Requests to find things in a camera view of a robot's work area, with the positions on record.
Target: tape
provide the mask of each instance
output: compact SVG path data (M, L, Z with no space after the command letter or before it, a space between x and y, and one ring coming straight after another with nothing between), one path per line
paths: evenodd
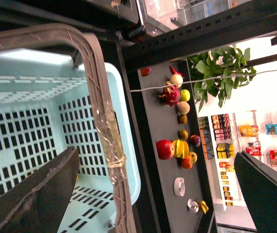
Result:
M186 192L185 179L177 177L174 182L174 192L176 196L183 197Z

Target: red apple figurine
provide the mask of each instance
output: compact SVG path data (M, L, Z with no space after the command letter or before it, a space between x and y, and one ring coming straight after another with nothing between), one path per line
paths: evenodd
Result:
M141 72L142 76L144 77L144 76L148 76L152 72L152 69L151 69L151 67L145 67L145 68L142 68L140 70L140 72Z
M201 145L201 138L199 135L191 135L190 137L190 142L192 143L192 145L194 145L195 147L199 147Z
M175 147L171 141L161 140L156 145L159 159L168 160L174 156Z

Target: light blue plastic basket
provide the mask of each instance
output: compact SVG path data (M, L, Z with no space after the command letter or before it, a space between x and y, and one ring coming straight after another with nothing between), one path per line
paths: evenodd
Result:
M132 204L140 192L121 77L105 64ZM94 126L83 66L33 50L0 53L0 195L67 147L80 154L79 180L59 233L107 232L115 220L113 186Z

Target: ribbon roll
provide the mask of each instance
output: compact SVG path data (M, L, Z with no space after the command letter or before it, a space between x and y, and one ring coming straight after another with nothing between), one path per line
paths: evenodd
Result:
M188 200L188 208L191 210L193 213L198 212L198 203L193 201L192 199Z
M186 192L185 180L177 177L174 182L174 192L176 196L183 197Z

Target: gray basket handle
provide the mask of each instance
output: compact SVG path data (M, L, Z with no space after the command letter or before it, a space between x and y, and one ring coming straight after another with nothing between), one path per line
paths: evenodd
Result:
M101 137L109 176L114 185L118 233L135 233L130 189L121 137L112 107L104 58L98 39L65 24L47 24L0 32L0 51L68 44L81 54L88 82L95 126Z

